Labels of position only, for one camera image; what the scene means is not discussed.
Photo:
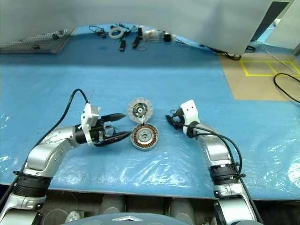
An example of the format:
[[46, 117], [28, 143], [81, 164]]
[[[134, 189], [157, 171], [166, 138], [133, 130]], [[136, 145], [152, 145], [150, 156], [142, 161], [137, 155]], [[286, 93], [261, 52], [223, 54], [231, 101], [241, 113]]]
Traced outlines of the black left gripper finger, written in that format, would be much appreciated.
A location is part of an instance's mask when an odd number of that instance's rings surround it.
[[130, 132], [130, 131], [116, 133], [112, 136], [106, 137], [103, 141], [103, 144], [104, 145], [109, 145], [109, 144], [112, 144], [112, 143], [122, 141], [123, 139], [131, 136], [131, 133], [132, 132]]
[[113, 122], [113, 121], [118, 121], [121, 120], [122, 118], [126, 117], [126, 114], [123, 113], [113, 113], [109, 115], [104, 115], [101, 117], [101, 120], [103, 122]]

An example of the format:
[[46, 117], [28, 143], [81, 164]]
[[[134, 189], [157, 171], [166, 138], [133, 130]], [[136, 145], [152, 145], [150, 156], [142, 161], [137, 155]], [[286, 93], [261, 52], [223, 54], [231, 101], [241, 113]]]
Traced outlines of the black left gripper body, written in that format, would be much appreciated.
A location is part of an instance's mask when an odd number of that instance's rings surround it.
[[108, 117], [101, 117], [90, 130], [92, 142], [96, 147], [111, 144], [109, 137], [113, 135], [113, 127], [112, 125], [105, 124], [108, 121]]

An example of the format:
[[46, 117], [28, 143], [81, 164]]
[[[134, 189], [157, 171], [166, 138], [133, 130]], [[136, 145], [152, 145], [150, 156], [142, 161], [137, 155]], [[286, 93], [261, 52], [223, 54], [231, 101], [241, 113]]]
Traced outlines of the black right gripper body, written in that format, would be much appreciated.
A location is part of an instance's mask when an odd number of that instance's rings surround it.
[[185, 124], [185, 119], [184, 119], [184, 112], [181, 108], [179, 108], [178, 110], [176, 110], [173, 114], [177, 115], [177, 120], [178, 120], [178, 123], [181, 124], [181, 131], [183, 131], [183, 128], [184, 128], [184, 124]]

